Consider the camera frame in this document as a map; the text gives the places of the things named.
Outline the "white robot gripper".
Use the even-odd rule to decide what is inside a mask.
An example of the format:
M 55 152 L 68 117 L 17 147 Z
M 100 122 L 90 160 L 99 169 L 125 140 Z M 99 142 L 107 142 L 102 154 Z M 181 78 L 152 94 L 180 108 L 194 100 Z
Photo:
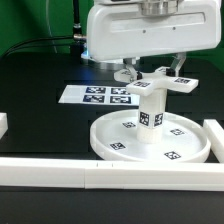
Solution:
M 178 77 L 185 52 L 219 44 L 220 8 L 221 0 L 95 0 L 87 19 L 89 56 L 124 59 L 133 82 L 133 58 L 177 53 L 166 74 Z

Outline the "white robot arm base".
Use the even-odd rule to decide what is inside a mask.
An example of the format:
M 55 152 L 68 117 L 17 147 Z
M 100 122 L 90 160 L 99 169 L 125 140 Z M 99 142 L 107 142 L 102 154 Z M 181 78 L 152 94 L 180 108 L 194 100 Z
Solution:
M 101 70 L 115 71 L 115 70 L 121 70 L 125 68 L 125 63 L 123 59 L 106 60 L 106 61 L 97 62 L 90 58 L 87 50 L 85 50 L 81 54 L 81 62 L 90 67 L 101 69 Z

